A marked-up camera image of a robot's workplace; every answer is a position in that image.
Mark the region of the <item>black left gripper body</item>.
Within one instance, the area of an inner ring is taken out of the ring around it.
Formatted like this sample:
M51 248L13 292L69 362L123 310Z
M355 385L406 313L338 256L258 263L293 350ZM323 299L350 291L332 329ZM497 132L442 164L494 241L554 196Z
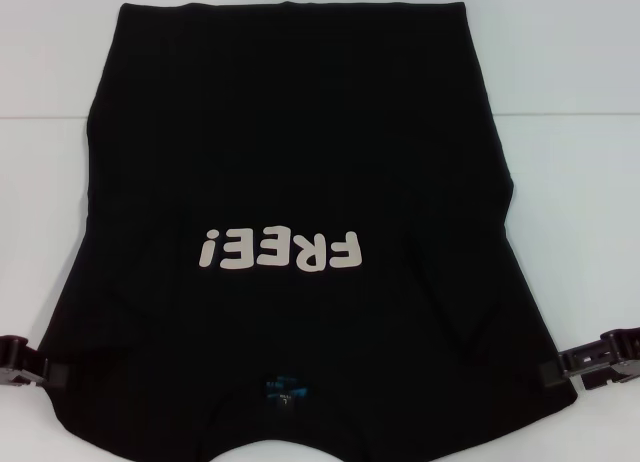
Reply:
M39 353L28 340L16 335L1 337L1 384L24 386L39 383Z

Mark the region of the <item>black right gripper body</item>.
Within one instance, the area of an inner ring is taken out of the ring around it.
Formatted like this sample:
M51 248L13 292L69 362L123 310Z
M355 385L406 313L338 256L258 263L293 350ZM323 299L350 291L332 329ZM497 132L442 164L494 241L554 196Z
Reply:
M600 336L581 356L586 390L610 383L626 383L639 377L639 331L612 330Z

